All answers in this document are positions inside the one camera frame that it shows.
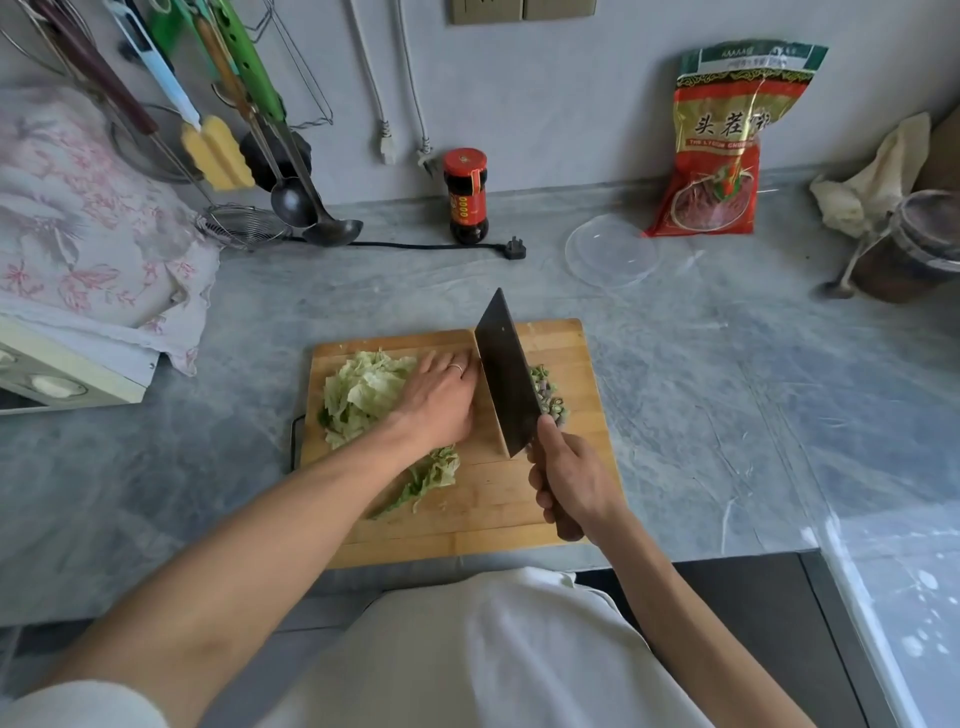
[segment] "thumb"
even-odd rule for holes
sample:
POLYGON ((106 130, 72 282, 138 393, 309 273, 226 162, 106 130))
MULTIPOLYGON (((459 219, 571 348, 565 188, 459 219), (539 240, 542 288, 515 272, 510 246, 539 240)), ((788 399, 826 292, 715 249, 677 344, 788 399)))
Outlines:
POLYGON ((569 450, 564 435, 550 415, 540 415, 537 420, 537 439, 540 440, 540 446, 547 455, 557 455, 569 450))

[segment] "white power cord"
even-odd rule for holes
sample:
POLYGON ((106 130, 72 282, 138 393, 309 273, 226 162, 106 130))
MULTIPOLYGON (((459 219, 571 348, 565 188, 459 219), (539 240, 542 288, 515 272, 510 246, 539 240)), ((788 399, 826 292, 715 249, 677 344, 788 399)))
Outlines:
POLYGON ((373 88, 373 99, 376 101, 376 112, 380 120, 380 156, 384 164, 396 164, 396 148, 394 147, 394 136, 390 132, 390 122, 387 121, 387 114, 383 110, 383 101, 380 99, 380 89, 376 86, 376 77, 373 75, 373 66, 370 63, 370 53, 367 51, 367 39, 363 35, 363 27, 360 25, 360 16, 350 0, 350 14, 353 16, 353 26, 357 30, 357 37, 360 39, 360 51, 363 56, 363 64, 367 69, 367 76, 370 79, 370 85, 373 88))
POLYGON ((410 42, 407 39, 407 27, 403 18, 403 0, 396 0, 396 12, 400 21, 400 38, 403 41, 403 57, 407 61, 407 75, 410 77, 410 91, 414 97, 414 108, 417 109, 417 118, 420 121, 420 148, 417 149, 417 164, 433 177, 433 146, 430 136, 426 132, 423 121, 423 111, 420 109, 420 98, 417 96, 417 84, 414 82, 414 65, 410 61, 410 42))

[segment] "hand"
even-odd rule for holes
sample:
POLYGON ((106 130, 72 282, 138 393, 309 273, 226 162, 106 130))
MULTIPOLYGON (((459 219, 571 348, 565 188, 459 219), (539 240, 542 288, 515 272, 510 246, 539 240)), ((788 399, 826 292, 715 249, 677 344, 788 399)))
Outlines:
POLYGON ((623 491, 617 487, 596 451, 582 437, 560 432, 553 418, 543 415, 537 420, 537 440, 528 452, 534 464, 530 484, 537 489, 537 505, 543 519, 557 521, 555 500, 568 518, 579 523, 591 536, 604 522, 621 509, 627 509, 623 491), (549 490, 543 479, 549 482, 549 490))
POLYGON ((471 352, 430 352, 407 378, 391 417, 403 421, 423 457, 464 440, 473 425, 473 390, 480 363, 471 352))

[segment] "sponge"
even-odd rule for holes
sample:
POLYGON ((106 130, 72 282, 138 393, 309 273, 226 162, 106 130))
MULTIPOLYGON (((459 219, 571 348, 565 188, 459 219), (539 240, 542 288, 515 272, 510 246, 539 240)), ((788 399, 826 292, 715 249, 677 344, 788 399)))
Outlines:
POLYGON ((207 116, 197 130, 183 124, 180 142, 215 190, 229 191, 254 186, 253 174, 233 138, 227 122, 207 116))

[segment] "countertop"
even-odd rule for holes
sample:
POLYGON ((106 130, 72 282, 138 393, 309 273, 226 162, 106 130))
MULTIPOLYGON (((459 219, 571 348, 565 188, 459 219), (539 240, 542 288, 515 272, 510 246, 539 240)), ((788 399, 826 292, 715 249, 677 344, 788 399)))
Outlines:
MULTIPOLYGON (((323 341, 473 326, 502 286, 515 318, 583 321, 634 511, 674 560, 822 547, 900 716, 960 708, 960 305, 821 302, 852 242, 800 188, 763 195, 754 235, 663 238, 644 281, 581 283, 564 242, 612 188, 492 201, 490 252, 225 253, 188 378, 162 365, 136 406, 0 418, 0 625, 103 613, 282 477, 323 341)), ((621 210, 639 221, 653 207, 621 210)), ((411 206, 355 206, 364 239, 445 242, 411 206)), ((322 593, 536 564, 592 546, 324 574, 322 593)))

